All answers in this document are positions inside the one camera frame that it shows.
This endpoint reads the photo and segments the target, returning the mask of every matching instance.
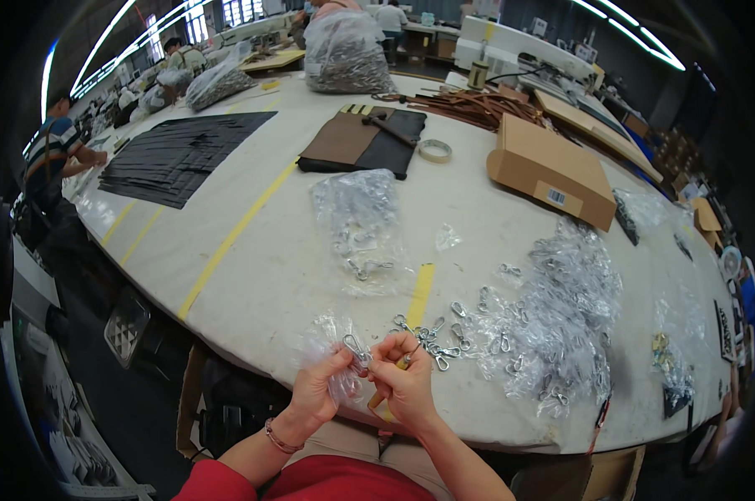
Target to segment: striped shirt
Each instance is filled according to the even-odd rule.
[[[49,169],[46,169],[46,132],[49,131]],[[25,175],[27,195],[45,213],[60,201],[62,170],[69,157],[82,146],[73,122],[62,117],[46,117],[38,138],[30,149]]]

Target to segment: hand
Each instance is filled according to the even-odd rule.
[[[94,165],[104,165],[107,162],[107,152],[96,152]]]
[[[389,410],[415,435],[431,424],[438,414],[431,393],[431,356],[412,333],[392,333],[380,344],[372,347],[372,362],[369,380],[389,403]],[[407,370],[394,364],[401,357],[413,352]]]
[[[341,349],[310,369],[303,369],[294,380],[294,393],[289,406],[275,417],[275,435],[288,445],[300,445],[336,415],[338,407],[328,392],[328,379],[346,369],[352,352]]]
[[[731,392],[728,391],[723,396],[723,409],[721,411],[721,414],[723,415],[723,420],[728,419],[729,411],[731,411]]]

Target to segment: woman's right hand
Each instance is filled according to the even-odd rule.
[[[431,356],[418,345],[407,330],[389,334],[372,347],[368,374],[391,413],[414,434],[438,418],[431,393]],[[411,352],[408,369],[399,369],[397,360]]]

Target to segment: red shirt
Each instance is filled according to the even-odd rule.
[[[206,459],[172,501],[256,501],[249,481],[229,466]],[[314,455],[283,468],[263,501],[435,501],[430,492],[387,466],[343,456]]]

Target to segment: clear plastic bag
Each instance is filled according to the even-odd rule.
[[[391,171],[375,169],[335,175],[311,188],[332,276],[348,294],[386,296],[413,287],[393,183]]]
[[[333,94],[395,92],[384,39],[362,10],[339,9],[313,19],[305,29],[305,82],[312,91]]]
[[[491,287],[479,291],[474,336],[485,341],[478,365],[507,396],[538,400],[537,415],[564,418],[571,402],[594,395],[599,404],[611,391],[605,348],[620,315],[622,279],[600,237],[566,216],[528,257],[518,300]]]
[[[330,311],[317,316],[312,327],[300,334],[300,344],[294,350],[294,366],[298,369],[309,369],[341,349],[352,349],[352,340],[362,352],[355,353],[353,349],[352,363],[328,380],[328,390],[336,406],[340,406],[345,400],[357,403],[363,399],[359,375],[369,363],[365,360],[369,348],[359,338],[352,319],[335,315]]]
[[[186,91],[185,105],[199,111],[254,86],[255,80],[238,67],[251,54],[252,44],[248,40],[237,43],[221,63],[194,78]]]
[[[436,232],[436,252],[441,253],[442,251],[446,251],[448,248],[455,247],[463,241],[463,238],[455,232],[453,227],[445,223],[442,229]]]
[[[167,68],[157,76],[158,84],[170,86],[176,95],[185,95],[193,79],[194,75],[191,71],[176,68]]]
[[[656,193],[633,193],[621,188],[612,190],[628,228],[637,235],[648,235],[669,217],[669,202]]]
[[[691,401],[695,395],[694,372],[705,364],[707,355],[699,351],[705,345],[704,311],[693,292],[679,282],[678,297],[661,291],[654,297],[653,364],[655,372],[664,375],[664,387],[669,389],[672,405],[680,398]]]
[[[147,116],[149,116],[149,113],[147,113],[146,110],[144,110],[142,107],[135,108],[132,113],[130,114],[130,122],[140,122],[141,120],[145,119]]]

